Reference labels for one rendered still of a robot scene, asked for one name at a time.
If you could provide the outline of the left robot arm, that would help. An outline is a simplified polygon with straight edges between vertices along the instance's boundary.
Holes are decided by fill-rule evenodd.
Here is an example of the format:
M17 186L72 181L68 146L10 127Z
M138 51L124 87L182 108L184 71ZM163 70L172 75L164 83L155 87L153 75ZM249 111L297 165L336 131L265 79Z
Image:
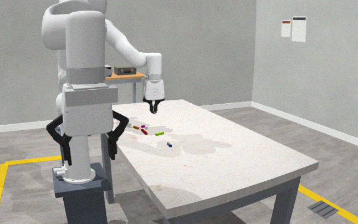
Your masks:
M127 40L127 38L114 27L111 21L105 20L107 25L108 42L119 55L126 60L132 67L141 68L147 66L147 74L141 78L142 83L145 80L161 80L162 55L160 53L142 53L138 52Z

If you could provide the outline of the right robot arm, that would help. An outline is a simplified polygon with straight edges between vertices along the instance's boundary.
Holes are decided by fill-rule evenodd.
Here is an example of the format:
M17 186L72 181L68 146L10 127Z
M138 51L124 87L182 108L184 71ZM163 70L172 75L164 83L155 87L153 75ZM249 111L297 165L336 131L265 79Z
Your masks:
M107 0L59 0L44 13L43 44L57 50L60 84L72 87L64 89L66 107L118 103L118 87L103 82L112 75L105 67L106 8ZM69 146L72 165L64 161L54 173L70 184L92 181L88 136L72 137Z

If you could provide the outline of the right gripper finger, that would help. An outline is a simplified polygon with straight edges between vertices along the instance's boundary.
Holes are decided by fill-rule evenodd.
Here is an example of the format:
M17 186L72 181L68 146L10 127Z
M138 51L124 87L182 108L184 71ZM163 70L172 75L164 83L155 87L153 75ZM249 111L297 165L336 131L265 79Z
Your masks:
M46 126L46 130L52 136L52 138L59 143L63 148L64 161L68 160L68 165L71 166L71 154L70 154L70 146L69 141L72 139L71 136L63 134L63 136L59 135L55 128L63 123L63 114L54 119L51 123Z
M110 131L107 134L109 135L108 138L108 152L109 156L112 160L115 160L115 154L117 154L117 144L119 137L125 131L125 128L129 122L129 119L115 111L113 112L113 118L120 121L119 126L114 131Z

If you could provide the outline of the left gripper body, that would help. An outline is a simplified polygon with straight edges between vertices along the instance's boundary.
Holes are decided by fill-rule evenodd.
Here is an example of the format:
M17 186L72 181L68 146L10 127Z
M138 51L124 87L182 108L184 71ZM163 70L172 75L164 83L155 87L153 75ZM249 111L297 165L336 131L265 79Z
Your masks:
M146 100L162 100L165 97L163 80L145 80L144 95Z

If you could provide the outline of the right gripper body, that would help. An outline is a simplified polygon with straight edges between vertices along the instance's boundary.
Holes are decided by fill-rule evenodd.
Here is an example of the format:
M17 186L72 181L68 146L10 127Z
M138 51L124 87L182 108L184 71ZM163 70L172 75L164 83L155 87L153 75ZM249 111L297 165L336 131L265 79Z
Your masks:
M72 89L71 84L63 84L62 90L63 128L67 136L104 134L113 130L112 103L66 107L64 89Z

